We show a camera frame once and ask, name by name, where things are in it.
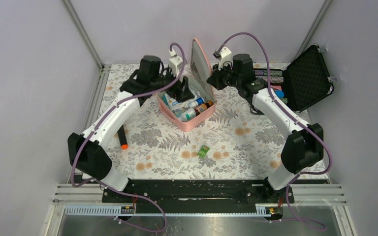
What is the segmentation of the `small blue label bottle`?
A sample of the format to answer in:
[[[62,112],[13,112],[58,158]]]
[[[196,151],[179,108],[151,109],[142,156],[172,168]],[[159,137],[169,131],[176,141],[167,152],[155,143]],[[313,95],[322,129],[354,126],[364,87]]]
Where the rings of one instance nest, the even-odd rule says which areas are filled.
[[[197,98],[196,100],[190,102],[190,103],[188,104],[188,107],[189,107],[189,108],[196,108],[197,106],[203,104],[204,102],[205,102],[205,100],[204,100],[202,97],[199,97],[199,98]]]

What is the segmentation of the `white blue gauze packet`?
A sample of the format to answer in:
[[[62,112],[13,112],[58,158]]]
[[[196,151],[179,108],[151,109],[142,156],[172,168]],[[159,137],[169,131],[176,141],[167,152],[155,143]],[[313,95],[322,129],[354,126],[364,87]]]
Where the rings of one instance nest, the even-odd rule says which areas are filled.
[[[177,110],[182,106],[181,102],[178,102],[175,98],[168,95],[168,93],[165,93],[162,99],[171,111]]]

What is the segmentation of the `brown syrup bottle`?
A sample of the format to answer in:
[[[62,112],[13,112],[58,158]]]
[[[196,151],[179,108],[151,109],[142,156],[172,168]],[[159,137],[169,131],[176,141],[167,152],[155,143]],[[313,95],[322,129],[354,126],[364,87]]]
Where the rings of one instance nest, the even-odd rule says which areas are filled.
[[[194,108],[195,115],[196,116],[200,115],[201,113],[203,113],[204,111],[206,111],[208,108],[210,108],[212,105],[213,105],[212,101],[207,101],[205,103],[202,103],[201,105],[199,105],[196,108]]]

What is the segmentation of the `white plastic bottle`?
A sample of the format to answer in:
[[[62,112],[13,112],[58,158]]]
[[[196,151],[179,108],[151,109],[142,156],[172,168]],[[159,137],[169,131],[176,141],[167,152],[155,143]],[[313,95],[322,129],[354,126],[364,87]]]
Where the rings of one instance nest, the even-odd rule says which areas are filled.
[[[183,113],[180,114],[179,120],[182,121],[182,122],[187,122],[187,121],[191,120],[192,118],[198,116],[199,114],[200,114],[200,112],[197,109],[190,108],[190,109],[187,109],[186,111],[184,111]]]

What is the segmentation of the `pink medicine kit case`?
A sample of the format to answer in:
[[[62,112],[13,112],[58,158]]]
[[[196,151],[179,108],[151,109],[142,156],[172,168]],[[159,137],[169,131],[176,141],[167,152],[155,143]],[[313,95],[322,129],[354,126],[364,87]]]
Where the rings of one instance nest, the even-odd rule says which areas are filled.
[[[160,112],[186,132],[209,118],[216,110],[216,97],[207,79],[212,68],[197,38],[192,40],[189,69],[166,92],[157,95]]]

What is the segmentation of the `small green box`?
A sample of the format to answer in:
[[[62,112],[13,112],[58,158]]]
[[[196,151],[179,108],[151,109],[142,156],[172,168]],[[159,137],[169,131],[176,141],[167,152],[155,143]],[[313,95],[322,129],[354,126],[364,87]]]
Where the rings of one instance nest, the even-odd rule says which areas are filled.
[[[197,153],[197,156],[199,158],[205,158],[207,156],[207,153],[209,152],[210,148],[206,145],[202,145],[200,150]]]

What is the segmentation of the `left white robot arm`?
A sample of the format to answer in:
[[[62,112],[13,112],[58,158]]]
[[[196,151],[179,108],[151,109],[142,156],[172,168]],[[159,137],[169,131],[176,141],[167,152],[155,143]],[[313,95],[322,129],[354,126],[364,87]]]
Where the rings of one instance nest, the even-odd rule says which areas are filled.
[[[201,53],[191,56],[189,83],[197,89],[204,90],[211,100],[215,100],[215,95],[211,86],[206,83],[206,79],[211,75],[212,68],[207,57]],[[167,103],[157,96],[160,112],[163,113],[180,130],[190,131],[214,112],[216,105],[208,108],[199,116],[189,121],[180,121],[173,112],[166,107]],[[116,99],[111,103],[111,108],[106,110],[90,127],[81,134],[72,133],[67,140],[72,173],[70,176],[71,185],[80,187],[88,181],[101,181],[103,185],[114,188],[114,196],[121,202],[127,202],[132,198],[133,189],[128,184],[128,177],[122,174],[112,164],[111,159],[105,152],[114,133],[119,131],[125,121],[140,108],[140,102],[129,92],[119,92]],[[74,170],[79,169],[91,178],[81,183],[74,183]]]

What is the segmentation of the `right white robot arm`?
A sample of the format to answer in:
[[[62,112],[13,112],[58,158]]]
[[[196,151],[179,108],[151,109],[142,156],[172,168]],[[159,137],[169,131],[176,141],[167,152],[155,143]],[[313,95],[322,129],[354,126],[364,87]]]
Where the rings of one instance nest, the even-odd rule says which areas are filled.
[[[295,181],[303,169],[323,159],[323,129],[319,124],[308,124],[286,106],[268,84],[255,73],[248,54],[237,54],[233,64],[211,66],[203,55],[192,55],[190,69],[200,87],[222,89],[235,87],[251,106],[259,109],[279,129],[285,138],[281,153],[282,163],[264,183],[262,195],[266,201],[276,202],[282,189]]]

